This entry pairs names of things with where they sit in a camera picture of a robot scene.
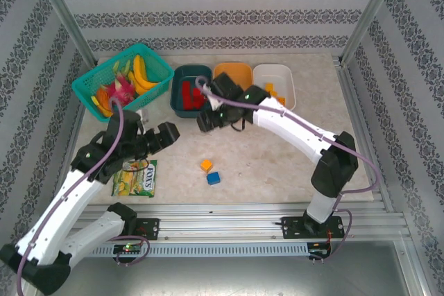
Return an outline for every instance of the table surface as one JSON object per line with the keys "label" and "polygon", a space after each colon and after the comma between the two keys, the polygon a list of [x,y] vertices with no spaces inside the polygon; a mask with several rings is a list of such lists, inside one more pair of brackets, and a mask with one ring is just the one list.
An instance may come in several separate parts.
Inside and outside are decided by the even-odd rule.
{"label": "table surface", "polygon": [[[293,74],[296,114],[325,130],[354,135],[332,57],[328,53],[288,55],[183,55],[163,57],[175,69],[183,64],[205,64],[213,69],[220,62],[284,64]],[[223,204],[309,202],[314,193],[310,178],[314,165],[298,149],[277,135],[246,125],[242,132],[230,127],[201,133],[195,119],[181,119],[169,106],[167,92],[147,105],[144,125],[157,128],[164,121],[175,123],[180,138],[151,157],[157,160],[154,198],[112,197],[108,182],[90,204]],[[99,131],[106,129],[85,111],[76,142],[77,151]],[[221,183],[210,186],[200,169],[204,159],[213,162]],[[368,186],[362,163],[345,189]],[[347,201],[372,201],[370,192],[347,195]]]}

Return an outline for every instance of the wire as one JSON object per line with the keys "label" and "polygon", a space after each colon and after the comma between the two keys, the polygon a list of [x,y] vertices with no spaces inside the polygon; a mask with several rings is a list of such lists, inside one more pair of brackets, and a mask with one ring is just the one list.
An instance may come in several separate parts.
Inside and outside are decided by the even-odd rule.
{"label": "wire", "polygon": [[302,121],[300,121],[298,118],[296,118],[291,112],[284,112],[282,113],[282,110],[279,109],[275,109],[274,107],[267,107],[265,105],[255,105],[255,104],[248,104],[248,103],[242,103],[242,102],[237,102],[237,101],[231,101],[228,100],[226,98],[217,96],[215,94],[213,94],[212,92],[210,92],[209,90],[204,90],[203,87],[200,85],[199,81],[204,81],[205,84],[208,83],[208,79],[205,76],[198,76],[196,78],[196,87],[200,90],[200,92],[202,92],[202,94],[206,95],[207,97],[211,97],[214,98],[222,103],[225,103],[226,105],[231,105],[233,107],[242,107],[244,109],[252,109],[252,110],[265,110],[265,111],[269,111],[269,112],[273,112],[275,114],[279,114],[280,116],[285,116],[288,119],[291,119],[292,121],[294,121],[296,124],[298,124],[299,126],[301,126],[302,128],[306,129],[307,131],[309,131],[310,133],[312,133],[313,135],[317,136],[320,140],[323,140],[325,142],[327,142],[328,144],[337,147],[355,157],[357,157],[358,159],[360,159],[361,161],[367,163],[373,170],[374,174],[375,174],[375,181],[368,187],[362,188],[362,189],[356,189],[356,190],[345,190],[340,192],[340,194],[338,195],[338,198],[336,199],[336,202],[334,203],[334,206],[332,208],[333,211],[336,212],[347,212],[348,215],[350,216],[350,223],[348,224],[348,228],[347,231],[344,234],[344,237],[342,238],[341,242],[339,243],[339,246],[337,247],[337,249],[334,251],[334,254],[336,254],[338,252],[338,250],[342,247],[343,242],[345,241],[345,239],[348,236],[348,232],[350,231],[350,228],[352,226],[352,212],[349,211],[348,209],[336,209],[338,207],[339,202],[341,201],[341,198],[348,193],[363,193],[363,192],[367,192],[367,191],[372,191],[374,189],[377,188],[377,186],[379,185],[379,183],[381,182],[381,175],[379,174],[379,171],[377,169],[377,167],[365,156],[359,154],[357,151],[350,149],[349,147],[346,147],[344,145],[341,145],[340,143],[337,143],[335,141],[332,141],[326,137],[323,136],[323,134],[319,133],[318,131],[316,131],[315,129],[309,127],[307,124],[303,123]]}
{"label": "wire", "polygon": [[142,236],[117,236],[117,237],[111,238],[110,241],[125,241],[125,240],[128,240],[128,239],[138,239],[138,240],[141,241],[140,245],[142,245],[143,242],[145,242],[146,245],[147,245],[146,251],[145,251],[145,253],[142,256],[140,256],[139,258],[131,261],[130,263],[122,263],[121,261],[119,261],[120,255],[125,253],[124,251],[119,252],[117,254],[117,256],[116,256],[117,265],[124,265],[125,267],[135,265],[136,263],[139,263],[140,261],[144,260],[146,258],[146,256],[148,255],[148,253],[150,252],[151,244],[148,241],[148,239],[146,239],[145,237],[142,237]]}
{"label": "wire", "polygon": [[86,180],[95,170],[97,170],[99,167],[102,166],[102,164],[110,157],[114,149],[116,148],[117,144],[119,143],[120,137],[122,136],[123,132],[123,110],[122,106],[117,100],[117,98],[112,97],[110,98],[110,107],[112,107],[112,104],[115,104],[117,106],[117,109],[119,111],[119,130],[117,131],[116,139],[112,143],[109,151],[106,152],[106,154],[101,158],[100,161],[98,161],[92,168],[88,170],[82,177],[80,177],[74,184],[71,185],[69,189],[60,197],[60,199],[55,202],[55,204],[52,206],[52,208],[49,210],[48,214],[44,217],[42,223],[37,227],[37,230],[35,230],[34,236],[32,237],[31,241],[28,244],[28,247],[26,248],[22,259],[20,261],[19,267],[17,269],[17,294],[19,296],[24,296],[23,290],[22,290],[22,275],[23,275],[23,268],[25,266],[25,262],[31,253],[31,250],[35,247],[35,242],[39,238],[40,234],[42,233],[42,230],[48,223],[49,219],[52,217],[54,212],[57,210],[57,208],[67,199],[68,195],[74,191],[74,189],[81,184],[84,180]]}
{"label": "wire", "polygon": [[126,173],[137,173],[139,171],[145,170],[146,168],[148,168],[150,166],[150,162],[147,160],[146,157],[144,159],[140,159],[139,161],[133,161],[133,162],[128,162],[128,163],[131,164],[131,163],[140,162],[140,161],[145,161],[146,162],[146,165],[143,168],[135,169],[135,170],[133,170],[133,169],[126,170],[126,169],[122,168],[122,171],[125,171]]}

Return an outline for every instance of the blue block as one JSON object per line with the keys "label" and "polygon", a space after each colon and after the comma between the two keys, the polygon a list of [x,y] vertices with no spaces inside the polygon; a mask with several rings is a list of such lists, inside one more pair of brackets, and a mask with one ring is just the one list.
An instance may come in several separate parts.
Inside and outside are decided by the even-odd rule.
{"label": "blue block", "polygon": [[209,185],[215,185],[221,182],[221,178],[219,177],[219,173],[209,173],[207,175],[207,182]]}

